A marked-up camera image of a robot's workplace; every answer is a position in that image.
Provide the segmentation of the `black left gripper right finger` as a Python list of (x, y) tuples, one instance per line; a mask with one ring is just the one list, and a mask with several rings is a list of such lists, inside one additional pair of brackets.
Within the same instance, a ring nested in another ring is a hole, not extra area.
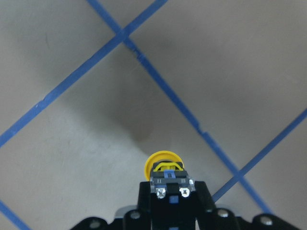
[(240, 230), (234, 213), (217, 208), (205, 182), (195, 181), (197, 198), (196, 219), (200, 230)]

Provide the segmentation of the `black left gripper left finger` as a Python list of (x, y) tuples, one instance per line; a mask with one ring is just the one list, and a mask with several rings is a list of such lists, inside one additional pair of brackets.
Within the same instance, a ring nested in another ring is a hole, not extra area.
[(124, 230), (150, 230), (151, 225), (151, 187), (149, 182), (139, 185), (138, 201), (135, 208), (126, 212), (123, 218)]

